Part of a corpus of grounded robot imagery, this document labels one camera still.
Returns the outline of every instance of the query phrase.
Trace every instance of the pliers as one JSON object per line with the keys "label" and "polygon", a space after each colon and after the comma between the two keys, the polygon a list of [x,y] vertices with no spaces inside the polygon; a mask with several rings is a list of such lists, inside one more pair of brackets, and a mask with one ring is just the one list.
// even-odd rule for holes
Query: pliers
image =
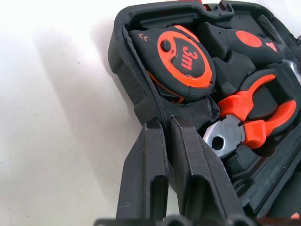
{"label": "pliers", "polygon": [[263,84],[276,79],[275,69],[256,71],[242,83],[239,91],[218,103],[222,121],[209,126],[203,139],[220,157],[226,157],[240,143],[251,149],[261,147],[268,136],[275,136],[287,129],[298,113],[294,99],[282,103],[267,120],[245,121],[251,112],[253,94]]}

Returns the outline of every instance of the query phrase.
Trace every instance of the pliers jaw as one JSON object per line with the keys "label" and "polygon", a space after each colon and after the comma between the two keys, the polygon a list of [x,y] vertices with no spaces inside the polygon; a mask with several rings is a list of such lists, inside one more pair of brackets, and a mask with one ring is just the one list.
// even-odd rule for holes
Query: pliers jaw
{"label": "pliers jaw", "polygon": [[222,121],[207,128],[203,139],[220,158],[228,156],[246,138],[245,131],[239,126],[241,120],[229,114]]}

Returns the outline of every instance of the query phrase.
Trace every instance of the tape measure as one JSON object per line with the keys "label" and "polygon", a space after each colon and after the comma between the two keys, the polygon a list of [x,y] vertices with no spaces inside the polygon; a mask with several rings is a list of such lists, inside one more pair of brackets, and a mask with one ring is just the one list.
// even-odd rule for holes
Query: tape measure
{"label": "tape measure", "polygon": [[134,47],[150,77],[165,91],[196,101],[215,84],[212,59],[197,37],[176,25],[130,31]]}

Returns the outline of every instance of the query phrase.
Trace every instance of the white surface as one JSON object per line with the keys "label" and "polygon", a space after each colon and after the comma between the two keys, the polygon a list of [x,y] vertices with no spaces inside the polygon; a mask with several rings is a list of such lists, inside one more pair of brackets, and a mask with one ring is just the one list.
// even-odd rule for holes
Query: white surface
{"label": "white surface", "polygon": [[[115,216],[123,161],[141,125],[107,50],[116,14],[147,2],[1,4],[1,226],[84,226]],[[300,1],[256,2],[301,34]],[[176,212],[169,194],[168,213]]]}

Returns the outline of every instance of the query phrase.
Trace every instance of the screwdriver handle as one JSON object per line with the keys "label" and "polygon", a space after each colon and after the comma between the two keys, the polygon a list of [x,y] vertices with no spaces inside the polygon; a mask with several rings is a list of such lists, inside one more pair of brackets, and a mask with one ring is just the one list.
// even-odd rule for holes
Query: screwdriver handle
{"label": "screwdriver handle", "polygon": [[224,29],[204,22],[197,28],[196,35],[212,57],[222,60],[232,51],[248,56],[255,65],[283,60],[276,43],[250,32]]}

